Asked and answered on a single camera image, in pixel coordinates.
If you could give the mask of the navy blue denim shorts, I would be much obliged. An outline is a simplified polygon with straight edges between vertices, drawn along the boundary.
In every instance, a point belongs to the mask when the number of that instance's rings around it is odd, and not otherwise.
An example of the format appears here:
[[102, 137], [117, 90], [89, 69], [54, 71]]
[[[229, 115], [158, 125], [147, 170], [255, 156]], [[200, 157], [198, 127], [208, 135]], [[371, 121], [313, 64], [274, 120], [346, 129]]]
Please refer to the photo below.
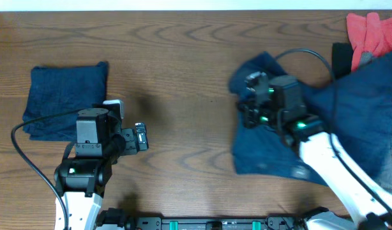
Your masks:
[[[377, 147], [368, 133], [366, 114], [371, 94], [361, 68], [337, 80], [338, 106], [334, 133], [352, 159], [373, 179], [377, 171]], [[324, 184], [320, 176], [289, 148], [274, 130], [266, 126], [245, 128], [238, 115], [232, 145], [234, 166], [238, 174], [265, 174]]]

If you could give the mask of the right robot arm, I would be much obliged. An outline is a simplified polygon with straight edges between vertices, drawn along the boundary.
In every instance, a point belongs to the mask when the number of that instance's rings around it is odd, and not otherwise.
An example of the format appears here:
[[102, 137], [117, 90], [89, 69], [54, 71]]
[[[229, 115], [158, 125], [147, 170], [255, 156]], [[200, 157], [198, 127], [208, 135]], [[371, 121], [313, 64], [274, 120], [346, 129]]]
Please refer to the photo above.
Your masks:
[[376, 184], [307, 109], [297, 78], [253, 72], [243, 83], [249, 95], [237, 108], [246, 128], [272, 128], [327, 183], [357, 229], [392, 229], [392, 194]]

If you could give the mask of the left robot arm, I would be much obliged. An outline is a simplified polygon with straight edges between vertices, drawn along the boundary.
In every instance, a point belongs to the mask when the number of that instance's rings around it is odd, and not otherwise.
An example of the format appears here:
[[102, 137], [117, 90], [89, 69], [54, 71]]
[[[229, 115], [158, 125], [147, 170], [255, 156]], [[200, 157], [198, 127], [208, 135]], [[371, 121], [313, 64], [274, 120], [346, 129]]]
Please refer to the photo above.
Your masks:
[[149, 148], [145, 124], [122, 128], [122, 118], [117, 105], [79, 111], [75, 156], [64, 156], [54, 173], [59, 193], [55, 230], [136, 228], [135, 220], [122, 209], [101, 209], [119, 157]]

